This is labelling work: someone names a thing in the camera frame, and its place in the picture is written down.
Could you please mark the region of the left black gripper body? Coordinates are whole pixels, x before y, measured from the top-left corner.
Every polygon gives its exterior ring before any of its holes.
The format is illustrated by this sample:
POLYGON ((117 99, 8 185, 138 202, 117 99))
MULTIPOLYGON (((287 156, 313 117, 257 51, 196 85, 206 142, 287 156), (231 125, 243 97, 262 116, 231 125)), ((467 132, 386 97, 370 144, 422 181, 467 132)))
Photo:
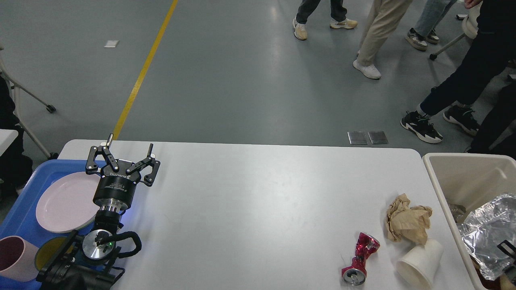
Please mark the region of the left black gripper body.
POLYGON ((97 206, 107 205, 107 200, 118 200, 121 210, 131 208, 137 183, 141 180, 139 171, 127 173, 127 169, 133 162, 127 160, 117 160, 118 172, 107 164, 101 168, 101 179, 98 183, 93 202, 97 206))

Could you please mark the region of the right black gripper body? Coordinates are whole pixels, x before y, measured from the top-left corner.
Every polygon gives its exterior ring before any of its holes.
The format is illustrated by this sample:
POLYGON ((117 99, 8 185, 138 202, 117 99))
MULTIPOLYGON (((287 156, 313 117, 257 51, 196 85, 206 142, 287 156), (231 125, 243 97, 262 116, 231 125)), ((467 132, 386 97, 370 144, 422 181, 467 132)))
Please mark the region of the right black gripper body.
POLYGON ((511 264, 506 268, 506 277, 512 284, 516 284, 516 265, 515 264, 511 264))

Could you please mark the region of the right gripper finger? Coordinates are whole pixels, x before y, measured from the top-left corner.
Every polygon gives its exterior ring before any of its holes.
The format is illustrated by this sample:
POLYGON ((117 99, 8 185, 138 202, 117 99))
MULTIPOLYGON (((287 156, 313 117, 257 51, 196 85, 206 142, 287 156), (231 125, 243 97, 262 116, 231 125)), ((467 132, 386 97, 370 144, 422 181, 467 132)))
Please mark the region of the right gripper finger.
POLYGON ((516 258, 516 247, 508 240, 503 240, 497 245, 497 248, 511 259, 516 258))

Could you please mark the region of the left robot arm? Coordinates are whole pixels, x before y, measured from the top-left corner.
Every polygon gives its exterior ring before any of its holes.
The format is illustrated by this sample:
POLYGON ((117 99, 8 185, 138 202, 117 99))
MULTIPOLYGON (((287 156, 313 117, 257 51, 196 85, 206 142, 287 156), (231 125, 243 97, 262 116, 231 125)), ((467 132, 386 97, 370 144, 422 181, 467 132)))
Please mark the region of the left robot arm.
POLYGON ((132 257, 142 249, 136 232, 120 233, 121 217, 131 208, 136 187, 151 187, 160 168, 150 144, 147 156, 138 161, 116 159, 110 152, 113 134, 104 145, 92 146, 85 164, 88 175, 100 177, 92 201, 98 206, 94 225, 87 235, 72 230, 39 270, 42 290, 109 290, 123 276, 118 259, 132 257))

